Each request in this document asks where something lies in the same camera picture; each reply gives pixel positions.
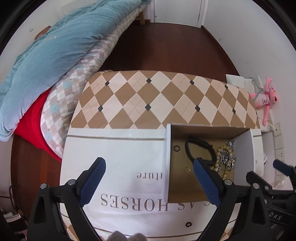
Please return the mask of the small gold earring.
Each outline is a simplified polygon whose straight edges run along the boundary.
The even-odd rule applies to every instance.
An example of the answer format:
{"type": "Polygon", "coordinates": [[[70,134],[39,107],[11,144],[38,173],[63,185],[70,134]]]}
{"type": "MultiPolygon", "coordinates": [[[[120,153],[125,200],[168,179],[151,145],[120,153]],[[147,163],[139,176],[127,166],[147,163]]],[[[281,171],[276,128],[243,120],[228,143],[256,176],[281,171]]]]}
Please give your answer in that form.
{"type": "Polygon", "coordinates": [[[188,168],[188,167],[185,167],[184,170],[185,170],[186,173],[189,173],[191,171],[191,169],[188,168]]]}

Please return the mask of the black smart watch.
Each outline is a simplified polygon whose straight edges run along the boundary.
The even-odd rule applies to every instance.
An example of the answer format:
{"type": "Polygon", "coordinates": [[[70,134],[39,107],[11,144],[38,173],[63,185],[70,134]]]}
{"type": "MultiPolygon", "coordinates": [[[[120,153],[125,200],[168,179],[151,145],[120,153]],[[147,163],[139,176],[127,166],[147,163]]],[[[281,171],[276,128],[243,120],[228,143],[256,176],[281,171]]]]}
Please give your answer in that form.
{"type": "Polygon", "coordinates": [[[208,154],[210,155],[211,159],[206,160],[205,158],[203,159],[204,162],[209,166],[212,167],[216,164],[217,157],[216,157],[216,152],[213,148],[212,145],[210,145],[208,142],[204,140],[200,140],[198,138],[188,138],[185,141],[185,152],[189,160],[193,163],[197,158],[201,158],[202,155],[205,154],[207,151],[208,154]],[[191,147],[195,146],[196,150],[193,152],[193,154],[197,154],[197,157],[192,155],[191,152],[191,147]]]}

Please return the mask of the pink panther plush toy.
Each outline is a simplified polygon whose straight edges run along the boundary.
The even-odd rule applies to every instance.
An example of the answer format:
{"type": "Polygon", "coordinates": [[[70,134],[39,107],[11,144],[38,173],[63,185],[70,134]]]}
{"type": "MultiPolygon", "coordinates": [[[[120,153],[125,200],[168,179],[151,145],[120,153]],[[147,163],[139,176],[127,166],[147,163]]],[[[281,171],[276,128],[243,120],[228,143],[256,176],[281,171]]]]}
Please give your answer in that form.
{"type": "Polygon", "coordinates": [[[268,120],[268,114],[271,104],[275,104],[278,101],[278,94],[273,87],[272,79],[266,78],[266,83],[263,88],[261,88],[254,79],[252,79],[252,83],[259,89],[258,93],[250,94],[255,107],[265,107],[264,116],[262,120],[262,125],[266,126],[268,120]]]}

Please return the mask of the red blanket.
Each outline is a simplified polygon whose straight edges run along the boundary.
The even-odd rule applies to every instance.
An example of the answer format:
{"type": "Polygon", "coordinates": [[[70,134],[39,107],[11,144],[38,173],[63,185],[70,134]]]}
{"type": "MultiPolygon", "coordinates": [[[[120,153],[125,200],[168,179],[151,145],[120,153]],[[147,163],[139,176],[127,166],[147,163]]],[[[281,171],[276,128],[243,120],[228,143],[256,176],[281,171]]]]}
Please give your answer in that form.
{"type": "Polygon", "coordinates": [[[34,147],[44,150],[55,160],[62,162],[62,159],[50,149],[41,132],[41,113],[50,90],[48,89],[42,93],[30,106],[18,123],[14,134],[24,138],[34,147]]]}

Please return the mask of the checkered brown tablecloth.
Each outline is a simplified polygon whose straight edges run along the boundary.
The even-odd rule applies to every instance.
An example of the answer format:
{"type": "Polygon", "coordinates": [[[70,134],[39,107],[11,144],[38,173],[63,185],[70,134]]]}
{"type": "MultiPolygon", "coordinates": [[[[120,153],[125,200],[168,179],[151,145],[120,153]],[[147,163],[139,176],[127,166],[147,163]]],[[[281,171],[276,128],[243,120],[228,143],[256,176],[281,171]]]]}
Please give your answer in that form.
{"type": "Polygon", "coordinates": [[[86,83],[67,137],[73,128],[159,130],[168,124],[260,129],[241,87],[182,73],[116,71],[96,73],[86,83]]]}

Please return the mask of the blue quilt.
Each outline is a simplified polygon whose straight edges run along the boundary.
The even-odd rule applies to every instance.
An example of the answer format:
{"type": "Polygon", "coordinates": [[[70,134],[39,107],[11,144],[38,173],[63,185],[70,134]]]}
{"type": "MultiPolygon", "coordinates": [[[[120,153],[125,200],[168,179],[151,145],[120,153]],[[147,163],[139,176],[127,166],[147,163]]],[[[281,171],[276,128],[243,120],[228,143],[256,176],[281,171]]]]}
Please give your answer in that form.
{"type": "Polygon", "coordinates": [[[14,133],[32,103],[103,37],[149,1],[98,1],[51,27],[20,54],[1,84],[1,141],[14,133]]]}

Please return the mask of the white door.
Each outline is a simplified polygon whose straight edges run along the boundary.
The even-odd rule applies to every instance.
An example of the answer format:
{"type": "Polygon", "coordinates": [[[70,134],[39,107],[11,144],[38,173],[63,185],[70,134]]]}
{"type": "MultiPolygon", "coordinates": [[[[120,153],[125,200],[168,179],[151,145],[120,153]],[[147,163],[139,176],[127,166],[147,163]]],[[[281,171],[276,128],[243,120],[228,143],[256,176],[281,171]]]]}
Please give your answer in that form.
{"type": "Polygon", "coordinates": [[[201,0],[154,1],[154,21],[197,27],[202,6],[201,0]]]}

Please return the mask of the wooden bed frame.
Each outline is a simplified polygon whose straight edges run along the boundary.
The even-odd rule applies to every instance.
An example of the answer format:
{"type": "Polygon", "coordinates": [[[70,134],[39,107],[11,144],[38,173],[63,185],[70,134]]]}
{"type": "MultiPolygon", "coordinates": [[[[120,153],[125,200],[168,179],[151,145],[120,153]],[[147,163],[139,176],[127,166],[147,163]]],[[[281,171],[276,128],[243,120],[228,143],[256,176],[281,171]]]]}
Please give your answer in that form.
{"type": "Polygon", "coordinates": [[[138,17],[139,17],[140,24],[144,25],[145,24],[144,11],[141,11],[138,17]]]}

